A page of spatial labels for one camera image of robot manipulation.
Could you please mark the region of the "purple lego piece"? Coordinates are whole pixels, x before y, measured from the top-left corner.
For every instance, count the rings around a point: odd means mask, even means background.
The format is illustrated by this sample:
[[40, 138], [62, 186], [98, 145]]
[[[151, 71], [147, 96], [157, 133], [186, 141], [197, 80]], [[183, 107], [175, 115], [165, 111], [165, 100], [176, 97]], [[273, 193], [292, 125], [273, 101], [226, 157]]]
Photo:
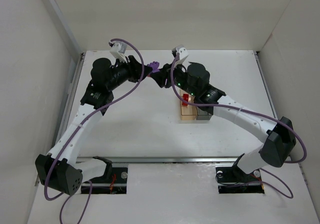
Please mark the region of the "purple lego piece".
[[159, 66], [160, 66], [160, 63], [157, 62], [157, 61], [153, 61], [149, 64], [147, 64], [148, 67], [152, 68], [152, 71], [150, 73], [157, 73], [159, 72]]

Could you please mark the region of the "red lego brick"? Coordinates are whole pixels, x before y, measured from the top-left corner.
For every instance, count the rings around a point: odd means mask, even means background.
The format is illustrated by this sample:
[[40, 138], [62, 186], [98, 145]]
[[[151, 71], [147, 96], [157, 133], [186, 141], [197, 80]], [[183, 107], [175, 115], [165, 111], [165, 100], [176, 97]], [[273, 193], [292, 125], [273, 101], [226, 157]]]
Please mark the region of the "red lego brick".
[[[193, 97], [192, 97], [192, 95], [189, 95], [189, 94], [187, 94], [187, 93], [183, 93], [183, 95], [182, 95], [183, 97], [183, 100], [184, 101], [186, 101], [186, 102], [188, 102], [188, 103], [192, 103], [193, 102]], [[186, 102], [182, 102], [182, 106], [188, 106], [188, 104], [186, 103]]]

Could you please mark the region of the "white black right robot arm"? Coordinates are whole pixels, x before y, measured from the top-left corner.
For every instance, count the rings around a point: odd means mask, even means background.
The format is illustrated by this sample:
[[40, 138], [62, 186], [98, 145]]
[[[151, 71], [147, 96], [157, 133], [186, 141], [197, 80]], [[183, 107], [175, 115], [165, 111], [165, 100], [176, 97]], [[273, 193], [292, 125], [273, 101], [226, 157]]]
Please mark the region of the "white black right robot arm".
[[212, 86], [209, 72], [200, 63], [191, 62], [188, 67], [177, 65], [173, 71], [170, 64], [160, 68], [158, 62], [152, 62], [149, 67], [152, 68], [150, 77], [161, 88], [176, 85], [193, 96], [198, 108], [232, 122], [262, 143], [257, 149], [237, 158], [232, 166], [234, 175], [242, 177], [266, 165], [280, 168], [286, 162], [296, 144], [295, 136], [290, 131], [292, 122], [288, 118], [269, 120], [253, 115], [251, 110]]

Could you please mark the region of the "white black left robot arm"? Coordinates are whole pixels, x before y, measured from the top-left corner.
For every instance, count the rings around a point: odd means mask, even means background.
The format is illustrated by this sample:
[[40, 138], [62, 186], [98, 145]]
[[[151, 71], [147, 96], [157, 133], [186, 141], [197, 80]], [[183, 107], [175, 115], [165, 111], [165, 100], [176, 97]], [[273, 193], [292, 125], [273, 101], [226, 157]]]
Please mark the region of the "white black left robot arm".
[[150, 65], [139, 63], [134, 56], [128, 56], [126, 62], [116, 60], [115, 64], [107, 58], [93, 62], [91, 80], [73, 121], [58, 143], [46, 155], [40, 154], [35, 160], [42, 185], [61, 194], [74, 195], [82, 182], [111, 173], [112, 162], [102, 157], [77, 164], [81, 146], [109, 105], [116, 102], [113, 90], [126, 81], [138, 83], [152, 71]]

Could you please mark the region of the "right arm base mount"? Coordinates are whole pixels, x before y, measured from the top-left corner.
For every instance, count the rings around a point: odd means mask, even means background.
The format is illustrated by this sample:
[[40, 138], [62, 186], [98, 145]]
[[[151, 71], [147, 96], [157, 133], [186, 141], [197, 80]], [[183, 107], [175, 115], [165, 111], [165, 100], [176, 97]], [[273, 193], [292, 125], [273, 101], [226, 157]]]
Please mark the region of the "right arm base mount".
[[258, 169], [250, 174], [231, 166], [217, 166], [215, 170], [219, 194], [265, 193]]

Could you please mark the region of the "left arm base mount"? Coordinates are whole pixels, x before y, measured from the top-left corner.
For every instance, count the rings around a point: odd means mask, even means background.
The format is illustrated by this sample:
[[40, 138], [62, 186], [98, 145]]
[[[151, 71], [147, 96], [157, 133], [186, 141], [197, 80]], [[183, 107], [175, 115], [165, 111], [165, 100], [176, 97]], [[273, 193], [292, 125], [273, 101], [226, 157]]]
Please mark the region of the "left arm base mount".
[[92, 194], [126, 194], [127, 193], [128, 168], [113, 167], [107, 177], [91, 179]]

